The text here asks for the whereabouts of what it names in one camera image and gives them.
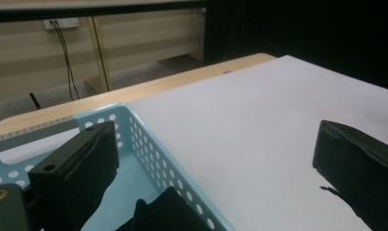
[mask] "black curtain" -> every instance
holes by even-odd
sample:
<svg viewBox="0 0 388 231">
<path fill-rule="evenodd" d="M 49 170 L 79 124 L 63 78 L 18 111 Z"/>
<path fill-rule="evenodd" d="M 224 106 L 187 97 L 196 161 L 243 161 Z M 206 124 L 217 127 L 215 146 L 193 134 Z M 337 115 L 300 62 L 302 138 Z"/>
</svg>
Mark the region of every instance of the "black curtain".
<svg viewBox="0 0 388 231">
<path fill-rule="evenodd" d="M 204 62 L 292 55 L 388 89 L 388 2 L 209 0 Z"/>
</svg>

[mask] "wooden desk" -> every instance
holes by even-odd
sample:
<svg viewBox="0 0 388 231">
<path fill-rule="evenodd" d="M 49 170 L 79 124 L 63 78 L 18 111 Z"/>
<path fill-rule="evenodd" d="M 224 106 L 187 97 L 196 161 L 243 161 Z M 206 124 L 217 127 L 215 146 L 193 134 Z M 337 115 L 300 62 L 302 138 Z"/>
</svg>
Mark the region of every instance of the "wooden desk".
<svg viewBox="0 0 388 231">
<path fill-rule="evenodd" d="M 130 105 L 236 230 L 370 230 L 312 161 L 324 119 L 388 144 L 388 90 L 285 56 Z"/>
<path fill-rule="evenodd" d="M 0 121 L 0 136 L 50 120 L 89 111 L 108 104 L 130 102 L 164 90 L 171 90 L 199 80 L 218 76 L 227 71 L 243 69 L 273 59 L 275 59 L 275 57 L 268 54 L 251 55 L 237 60 L 209 65 L 199 69 L 171 75 L 166 78 L 153 80 L 129 88 L 113 90 L 74 102 L 64 103 L 58 106 L 41 109 L 39 111 L 9 117 Z"/>
</svg>

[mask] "electrical outlet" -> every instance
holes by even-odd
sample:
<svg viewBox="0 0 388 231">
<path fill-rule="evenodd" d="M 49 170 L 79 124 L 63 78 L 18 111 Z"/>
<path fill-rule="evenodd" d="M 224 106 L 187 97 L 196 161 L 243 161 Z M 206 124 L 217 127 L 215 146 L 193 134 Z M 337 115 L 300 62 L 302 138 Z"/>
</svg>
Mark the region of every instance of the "electrical outlet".
<svg viewBox="0 0 388 231">
<path fill-rule="evenodd" d="M 57 23 L 61 29 L 79 27 L 79 19 L 77 17 L 54 18 L 43 20 L 43 24 L 46 30 L 55 30 L 53 22 Z"/>
</svg>

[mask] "white paper sheet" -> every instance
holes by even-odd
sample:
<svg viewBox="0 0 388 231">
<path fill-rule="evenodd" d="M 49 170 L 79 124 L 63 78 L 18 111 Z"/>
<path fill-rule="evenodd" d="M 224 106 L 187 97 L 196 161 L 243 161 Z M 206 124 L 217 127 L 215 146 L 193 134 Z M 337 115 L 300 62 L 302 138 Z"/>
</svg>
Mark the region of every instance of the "white paper sheet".
<svg viewBox="0 0 388 231">
<path fill-rule="evenodd" d="M 323 119 L 388 143 L 388 90 L 287 56 L 132 106 L 237 230 L 370 230 L 312 159 Z"/>
</svg>

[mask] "floor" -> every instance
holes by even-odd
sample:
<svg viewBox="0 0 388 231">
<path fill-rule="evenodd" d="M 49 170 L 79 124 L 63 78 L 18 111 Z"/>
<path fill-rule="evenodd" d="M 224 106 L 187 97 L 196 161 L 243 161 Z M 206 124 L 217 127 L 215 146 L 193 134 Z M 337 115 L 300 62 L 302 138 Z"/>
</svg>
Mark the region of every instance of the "floor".
<svg viewBox="0 0 388 231">
<path fill-rule="evenodd" d="M 126 88 L 153 79 L 202 67 L 202 63 L 190 56 L 180 56 L 153 64 L 144 64 L 111 74 L 115 90 Z M 80 98 L 96 95 L 96 92 L 84 81 L 75 82 Z M 34 92 L 42 108 L 51 107 L 71 101 L 68 86 Z M 0 121 L 7 117 L 17 116 L 37 110 L 29 93 L 26 96 L 0 101 Z"/>
</svg>

